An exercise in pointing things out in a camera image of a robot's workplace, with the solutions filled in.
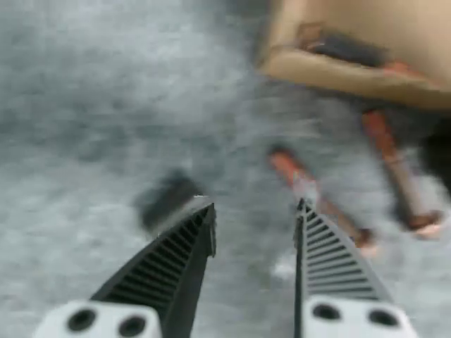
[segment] gray carpet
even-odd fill
[[[29,337],[140,250],[133,201],[175,167],[218,213],[192,336],[291,337],[294,201],[264,156],[279,141],[378,232],[375,269],[419,333],[449,335],[450,232],[400,231],[352,100],[256,74],[267,19],[264,0],[2,1],[1,337]],[[427,202],[447,211],[415,147],[436,118],[390,118]]]

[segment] orange marker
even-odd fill
[[[379,111],[369,111],[362,117],[366,133],[376,145],[388,172],[392,175],[400,193],[401,202],[409,213],[408,226],[411,231],[424,238],[437,235],[440,230],[442,213],[424,212],[424,208],[412,183],[412,177],[399,157],[390,130]]]
[[[298,163],[286,149],[277,149],[270,153],[270,161],[276,170],[285,178],[292,189],[295,189],[295,177],[303,176],[316,184],[313,176]],[[362,250],[365,256],[376,254],[376,245],[371,230],[359,229],[355,224],[336,206],[326,199],[318,202],[318,212],[333,217],[337,225],[354,239],[356,247]]]

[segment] cardboard box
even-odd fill
[[[259,67],[265,75],[311,87],[451,108],[450,13],[449,0],[273,0]],[[311,23],[386,48],[436,84],[303,51],[297,46],[299,27]]]

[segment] screw hole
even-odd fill
[[[373,310],[369,314],[369,320],[375,324],[384,326],[398,326],[399,323],[394,315],[384,310]]]
[[[83,309],[74,313],[68,321],[70,331],[79,332],[86,330],[96,319],[96,313],[90,309]]]
[[[313,309],[313,315],[315,317],[323,318],[326,320],[341,319],[340,312],[336,308],[328,304],[319,304],[315,306],[315,308]]]
[[[123,337],[135,337],[144,331],[146,320],[144,318],[133,316],[124,320],[119,327],[119,333]]]

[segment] black object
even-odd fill
[[[200,188],[183,172],[172,172],[161,184],[158,199],[141,210],[142,225],[147,231],[164,231],[161,226],[172,215],[196,208],[196,196],[203,196]]]
[[[150,215],[166,218],[183,201],[195,198],[194,185],[186,177],[171,182],[168,191],[172,195],[161,196],[148,210],[146,222],[152,221]],[[171,196],[177,197],[175,204]],[[216,252],[215,225],[213,203],[178,220],[128,261],[91,300],[149,306],[158,312],[165,338],[188,338],[207,258]]]
[[[323,30],[319,39],[308,50],[367,67],[379,68],[386,62],[383,49],[329,30]]]

